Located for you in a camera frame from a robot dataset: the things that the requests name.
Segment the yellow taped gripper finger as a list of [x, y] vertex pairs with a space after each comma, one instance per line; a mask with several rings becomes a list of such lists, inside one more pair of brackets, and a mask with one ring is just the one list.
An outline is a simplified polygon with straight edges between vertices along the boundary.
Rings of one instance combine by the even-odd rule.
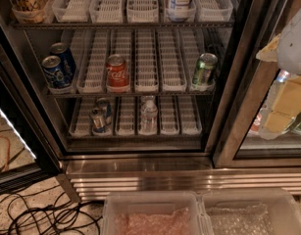
[[[276, 48], [280, 34], [256, 54], [256, 59], [264, 64], [277, 64]], [[265, 107], [261, 111], [259, 127], [261, 135], [281, 135], [286, 133], [295, 118], [301, 113], [301, 74], [287, 71], [289, 76], [284, 81], [275, 80], [268, 92]]]

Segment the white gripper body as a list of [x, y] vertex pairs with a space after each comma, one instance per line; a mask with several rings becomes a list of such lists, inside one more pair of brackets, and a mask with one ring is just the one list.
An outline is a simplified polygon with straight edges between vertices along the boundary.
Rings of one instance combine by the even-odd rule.
[[301, 74], [301, 8], [282, 30], [276, 56], [281, 69]]

